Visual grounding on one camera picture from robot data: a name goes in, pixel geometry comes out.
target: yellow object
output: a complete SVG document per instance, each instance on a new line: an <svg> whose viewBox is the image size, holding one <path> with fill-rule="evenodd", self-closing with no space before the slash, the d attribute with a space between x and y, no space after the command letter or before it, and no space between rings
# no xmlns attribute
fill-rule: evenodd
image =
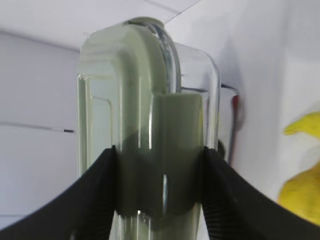
<svg viewBox="0 0 320 240"><path fill-rule="evenodd" d="M284 134L304 132L320 139L320 112L300 118L284 129ZM288 180L278 203L289 211L320 226L320 161L311 169Z"/></svg>
<svg viewBox="0 0 320 240"><path fill-rule="evenodd" d="M278 203L299 217L320 226L320 161L287 181Z"/></svg>
<svg viewBox="0 0 320 240"><path fill-rule="evenodd" d="M309 113L284 129L284 134L304 132L320 139L320 112Z"/></svg>

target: clear plastic jug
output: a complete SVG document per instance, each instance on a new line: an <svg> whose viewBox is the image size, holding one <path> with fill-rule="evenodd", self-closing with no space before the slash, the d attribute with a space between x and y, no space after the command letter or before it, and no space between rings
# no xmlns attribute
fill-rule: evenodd
<svg viewBox="0 0 320 240"><path fill-rule="evenodd" d="M195 240L201 157L217 143L219 76L205 53L136 18L91 35L78 70L79 172L115 145L117 240Z"/></svg>

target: white wall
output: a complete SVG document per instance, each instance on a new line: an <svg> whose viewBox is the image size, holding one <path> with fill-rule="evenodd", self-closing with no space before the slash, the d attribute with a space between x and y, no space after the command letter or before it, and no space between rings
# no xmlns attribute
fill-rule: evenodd
<svg viewBox="0 0 320 240"><path fill-rule="evenodd" d="M78 58L0 32L0 228L77 178L76 134L63 129L76 129Z"/></svg>
<svg viewBox="0 0 320 240"><path fill-rule="evenodd" d="M209 53L222 82L240 90L233 166L273 200L320 158L318 140L282 134L320 106L319 11L317 0L202 0L165 26L175 42Z"/></svg>

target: white ceiling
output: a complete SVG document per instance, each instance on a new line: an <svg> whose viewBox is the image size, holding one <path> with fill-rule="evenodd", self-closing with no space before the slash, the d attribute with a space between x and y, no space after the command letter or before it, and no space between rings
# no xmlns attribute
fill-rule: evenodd
<svg viewBox="0 0 320 240"><path fill-rule="evenodd" d="M164 23L199 0L0 0L0 29L79 49L89 34L148 16Z"/></svg>

